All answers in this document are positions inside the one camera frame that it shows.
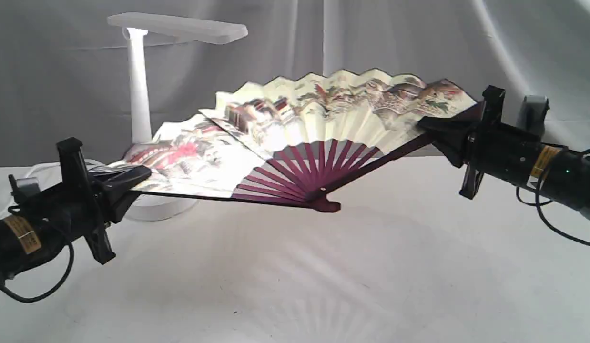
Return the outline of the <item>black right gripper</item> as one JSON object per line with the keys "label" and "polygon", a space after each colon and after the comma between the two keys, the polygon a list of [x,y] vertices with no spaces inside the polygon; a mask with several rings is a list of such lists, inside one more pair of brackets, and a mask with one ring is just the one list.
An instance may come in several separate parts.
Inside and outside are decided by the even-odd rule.
{"label": "black right gripper", "polygon": [[504,89],[489,85],[482,97],[479,122],[423,117],[417,128],[435,140],[450,165],[467,165],[461,196],[472,200],[485,175],[530,190],[529,178],[542,150],[539,137],[502,121]]}

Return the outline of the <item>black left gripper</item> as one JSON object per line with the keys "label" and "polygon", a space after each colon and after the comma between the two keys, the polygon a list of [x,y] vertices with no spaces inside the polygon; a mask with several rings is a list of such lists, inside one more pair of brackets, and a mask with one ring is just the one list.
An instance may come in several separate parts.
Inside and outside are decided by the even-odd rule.
{"label": "black left gripper", "polygon": [[86,241],[98,263],[114,259],[106,228],[123,220],[141,195],[131,189],[152,175],[142,165],[88,169],[82,147],[76,138],[57,143],[62,181],[42,191],[39,200],[43,262],[53,260],[79,238]]}

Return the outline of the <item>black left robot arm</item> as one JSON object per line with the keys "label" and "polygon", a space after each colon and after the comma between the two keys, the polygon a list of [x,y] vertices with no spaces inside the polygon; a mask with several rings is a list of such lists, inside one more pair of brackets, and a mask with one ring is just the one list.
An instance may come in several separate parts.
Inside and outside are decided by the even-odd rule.
{"label": "black left robot arm", "polygon": [[[74,263],[73,243],[83,238],[101,264],[115,258],[106,229],[119,223],[139,197],[134,187],[152,172],[146,166],[89,170],[82,142],[68,138],[57,143],[62,181],[41,190],[35,178],[8,177],[14,205],[0,219],[0,292],[21,303],[35,303],[53,295],[65,282]],[[69,251],[64,275],[36,297],[10,291],[7,280],[40,267]]]}

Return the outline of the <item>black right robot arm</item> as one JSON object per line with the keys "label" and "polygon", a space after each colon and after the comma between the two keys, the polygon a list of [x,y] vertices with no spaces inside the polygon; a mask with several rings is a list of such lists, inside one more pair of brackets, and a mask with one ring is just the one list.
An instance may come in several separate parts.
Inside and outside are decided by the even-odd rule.
{"label": "black right robot arm", "polygon": [[425,116],[417,124],[454,167],[467,165],[460,195],[474,198],[489,175],[590,219],[590,156],[504,123],[504,89],[490,85],[482,96],[451,119]]}

